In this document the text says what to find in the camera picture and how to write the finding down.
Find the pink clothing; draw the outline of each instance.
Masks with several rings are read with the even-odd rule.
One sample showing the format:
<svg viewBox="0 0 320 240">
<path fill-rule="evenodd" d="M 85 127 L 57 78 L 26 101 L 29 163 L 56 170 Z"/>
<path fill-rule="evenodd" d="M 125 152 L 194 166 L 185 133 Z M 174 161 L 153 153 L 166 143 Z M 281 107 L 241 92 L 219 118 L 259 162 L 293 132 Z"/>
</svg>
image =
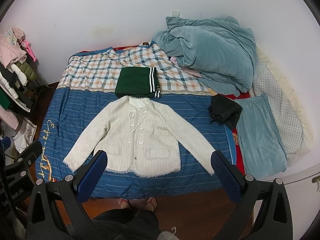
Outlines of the pink clothing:
<svg viewBox="0 0 320 240">
<path fill-rule="evenodd" d="M 180 66 L 178 66 L 176 57 L 171 57 L 171 58 L 170 58 L 170 61 L 171 61 L 172 63 L 174 63 L 174 65 L 175 65 L 176 67 L 184 70 L 184 71 L 187 72 L 188 74 L 193 75 L 194 77 L 202 77 L 201 74 L 200 74 L 200 72 L 197 71 L 197 70 L 195 70 L 195 69 L 190 69 L 190 68 L 187 68 L 187 67 L 180 67 Z"/>
<path fill-rule="evenodd" d="M 9 109 L 5 110 L 2 106 L 0 106 L 0 118 L 13 130 L 16 130 L 19 126 L 19 121 L 15 114 Z"/>
<path fill-rule="evenodd" d="M 23 41 L 24 40 L 24 32 L 22 29 L 18 28 L 18 27 L 12 27 L 11 28 L 13 31 L 14 36 L 16 36 L 16 38 L 19 41 Z"/>
<path fill-rule="evenodd" d="M 11 45 L 2 33 L 0 34 L 0 57 L 4 67 L 17 61 L 23 63 L 27 58 L 26 52 L 20 48 L 19 44 Z"/>
</svg>

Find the blue blanket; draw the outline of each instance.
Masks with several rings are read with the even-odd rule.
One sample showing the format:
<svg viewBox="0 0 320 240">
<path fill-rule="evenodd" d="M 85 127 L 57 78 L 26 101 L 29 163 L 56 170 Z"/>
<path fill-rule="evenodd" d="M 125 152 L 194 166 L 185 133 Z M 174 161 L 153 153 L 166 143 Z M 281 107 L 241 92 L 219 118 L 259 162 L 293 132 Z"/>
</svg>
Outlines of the blue blanket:
<svg viewBox="0 0 320 240">
<path fill-rule="evenodd" d="M 213 91 L 239 96 L 252 86 L 257 54 L 251 29 L 233 17 L 188 20 L 167 17 L 167 31 L 153 40 L 179 66 L 199 70 L 199 81 Z"/>
<path fill-rule="evenodd" d="M 37 177 L 52 181 L 72 174 L 62 162 L 63 159 L 90 121 L 116 99 L 111 92 L 57 89 L 40 133 L 43 153 L 36 161 Z M 231 130 L 224 125 L 210 123 L 207 107 L 211 96 L 166 94 L 155 100 L 169 105 L 194 125 L 215 149 L 222 151 L 230 162 L 236 163 L 236 148 Z M 179 147 L 181 171 L 155 178 L 139 178 L 133 173 L 116 174 L 105 171 L 92 196 L 135 199 L 212 191 L 221 187 L 215 175 L 210 176 L 183 146 Z"/>
</svg>

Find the person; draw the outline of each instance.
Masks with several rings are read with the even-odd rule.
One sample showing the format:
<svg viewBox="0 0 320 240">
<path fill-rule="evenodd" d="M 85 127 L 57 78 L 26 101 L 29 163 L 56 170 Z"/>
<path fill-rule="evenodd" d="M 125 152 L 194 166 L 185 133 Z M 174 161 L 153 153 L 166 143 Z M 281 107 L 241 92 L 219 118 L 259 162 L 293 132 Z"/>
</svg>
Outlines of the person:
<svg viewBox="0 0 320 240">
<path fill-rule="evenodd" d="M 105 240 L 178 240 L 170 232 L 161 232 L 158 218 L 154 214 L 157 201 L 147 199 L 144 209 L 136 216 L 129 200 L 120 198 L 120 208 L 103 212 L 92 223 Z M 80 239 L 72 225 L 68 225 L 69 234 Z"/>
</svg>

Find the wall outlet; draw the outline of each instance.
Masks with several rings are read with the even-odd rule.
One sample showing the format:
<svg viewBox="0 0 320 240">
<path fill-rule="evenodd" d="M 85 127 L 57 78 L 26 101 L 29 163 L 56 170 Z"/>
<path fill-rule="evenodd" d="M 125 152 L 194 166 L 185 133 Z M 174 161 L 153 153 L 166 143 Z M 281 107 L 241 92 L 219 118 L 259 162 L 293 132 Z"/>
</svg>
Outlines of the wall outlet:
<svg viewBox="0 0 320 240">
<path fill-rule="evenodd" d="M 172 11 L 172 17 L 180 17 L 179 11 Z"/>
</svg>

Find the folded blue towel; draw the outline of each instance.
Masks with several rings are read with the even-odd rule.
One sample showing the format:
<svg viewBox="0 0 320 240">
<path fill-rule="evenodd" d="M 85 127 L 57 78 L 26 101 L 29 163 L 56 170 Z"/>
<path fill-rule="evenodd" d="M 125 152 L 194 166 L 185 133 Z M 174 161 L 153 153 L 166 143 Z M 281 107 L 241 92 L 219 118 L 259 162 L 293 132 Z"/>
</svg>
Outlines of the folded blue towel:
<svg viewBox="0 0 320 240">
<path fill-rule="evenodd" d="M 242 106 L 236 128 L 245 173 L 262 179 L 285 171 L 287 157 L 268 97 L 262 94 L 235 101 Z"/>
<path fill-rule="evenodd" d="M 251 29 L 233 17 L 188 20 L 167 17 L 167 31 L 153 40 L 179 66 L 199 70 L 199 80 L 217 93 L 239 96 L 253 80 L 257 54 Z"/>
</svg>

